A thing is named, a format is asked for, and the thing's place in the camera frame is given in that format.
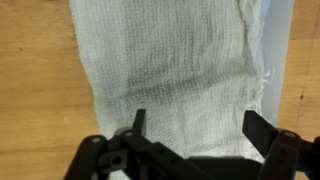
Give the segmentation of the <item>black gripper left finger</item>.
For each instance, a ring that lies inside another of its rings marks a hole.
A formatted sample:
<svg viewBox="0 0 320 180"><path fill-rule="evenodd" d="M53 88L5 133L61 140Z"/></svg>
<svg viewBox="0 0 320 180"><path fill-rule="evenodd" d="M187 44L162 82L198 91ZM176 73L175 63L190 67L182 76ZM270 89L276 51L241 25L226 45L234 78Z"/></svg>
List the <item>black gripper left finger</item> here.
<svg viewBox="0 0 320 180"><path fill-rule="evenodd" d="M63 180L109 180L122 171L130 180L172 180L148 157L152 143L145 138L146 110L138 109L133 125L118 129L111 139L92 135L80 143Z"/></svg>

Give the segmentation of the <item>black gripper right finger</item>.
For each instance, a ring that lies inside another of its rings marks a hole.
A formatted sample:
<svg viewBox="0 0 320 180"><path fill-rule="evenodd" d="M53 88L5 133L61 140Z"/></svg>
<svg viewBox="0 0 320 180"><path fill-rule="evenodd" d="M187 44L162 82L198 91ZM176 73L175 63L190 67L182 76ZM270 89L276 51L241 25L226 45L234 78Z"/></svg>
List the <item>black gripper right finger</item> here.
<svg viewBox="0 0 320 180"><path fill-rule="evenodd" d="M275 128L253 110L244 113L242 132L264 158L257 180L294 180L297 171L320 180L320 136L306 141Z"/></svg>

